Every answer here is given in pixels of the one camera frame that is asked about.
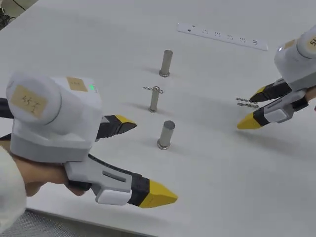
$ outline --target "metal spring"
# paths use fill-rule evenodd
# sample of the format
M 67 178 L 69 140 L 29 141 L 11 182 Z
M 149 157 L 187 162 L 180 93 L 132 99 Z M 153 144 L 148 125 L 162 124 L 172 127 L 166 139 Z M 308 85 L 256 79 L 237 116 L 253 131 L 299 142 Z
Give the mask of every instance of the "metal spring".
M 144 88 L 145 90 L 153 90 L 152 87 L 145 87 L 145 86 L 143 86 L 143 88 Z
M 252 104 L 255 104 L 255 105 L 258 104 L 258 102 L 249 101 L 249 100 L 242 99 L 242 98 L 236 98 L 236 100 L 243 101 L 243 102 L 248 102 L 248 103 L 252 103 Z
M 245 107 L 252 107 L 252 108 L 259 108 L 259 105 L 252 105 L 252 104 L 244 104 L 244 103 L 237 103 L 239 106 L 245 106 Z

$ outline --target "white sleeve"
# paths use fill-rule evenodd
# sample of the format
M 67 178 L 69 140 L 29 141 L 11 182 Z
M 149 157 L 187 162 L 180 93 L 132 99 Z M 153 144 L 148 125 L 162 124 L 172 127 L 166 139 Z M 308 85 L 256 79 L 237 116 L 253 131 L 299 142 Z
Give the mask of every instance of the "white sleeve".
M 0 233 L 8 229 L 26 206 L 21 173 L 10 154 L 0 146 Z

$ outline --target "gray floor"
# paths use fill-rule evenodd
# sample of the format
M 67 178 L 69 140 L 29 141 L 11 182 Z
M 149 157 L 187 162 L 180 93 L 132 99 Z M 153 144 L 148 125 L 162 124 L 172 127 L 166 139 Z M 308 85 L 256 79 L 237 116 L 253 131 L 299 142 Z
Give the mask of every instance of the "gray floor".
M 25 9 L 37 0 L 16 0 Z M 2 7 L 7 15 L 18 17 L 24 12 L 12 0 L 3 0 Z M 78 223 L 41 213 L 26 213 L 0 237 L 141 237 L 121 231 Z

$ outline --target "white power strip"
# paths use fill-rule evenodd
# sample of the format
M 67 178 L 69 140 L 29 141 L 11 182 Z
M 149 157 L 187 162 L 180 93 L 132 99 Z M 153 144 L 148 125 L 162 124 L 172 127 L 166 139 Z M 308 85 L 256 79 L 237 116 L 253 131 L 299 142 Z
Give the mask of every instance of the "white power strip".
M 208 30 L 207 28 L 199 27 L 192 24 L 178 23 L 177 31 L 190 35 L 201 36 L 213 40 L 219 40 L 227 43 L 233 43 L 246 47 L 256 48 L 263 51 L 268 51 L 268 45 L 262 40 L 247 39 L 245 37 L 225 34 L 220 31 Z

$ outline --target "tan label sticker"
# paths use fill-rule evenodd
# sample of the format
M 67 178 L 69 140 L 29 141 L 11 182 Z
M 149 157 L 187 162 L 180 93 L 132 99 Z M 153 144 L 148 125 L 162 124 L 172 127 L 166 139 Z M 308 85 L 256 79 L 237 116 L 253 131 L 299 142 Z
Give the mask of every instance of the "tan label sticker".
M 287 42 L 284 46 L 284 49 L 287 49 L 289 47 L 292 47 L 295 43 L 295 39 L 294 40 L 291 40 L 290 42 Z
M 87 87 L 85 87 L 82 79 L 67 77 L 67 80 L 68 80 L 69 87 L 71 90 L 88 92 L 88 89 L 87 89 Z
M 40 118 L 46 105 L 47 99 L 28 90 L 22 85 L 17 85 L 10 102 L 20 109 Z
M 307 48 L 310 51 L 316 51 L 316 36 L 311 37 L 311 39 L 307 42 Z

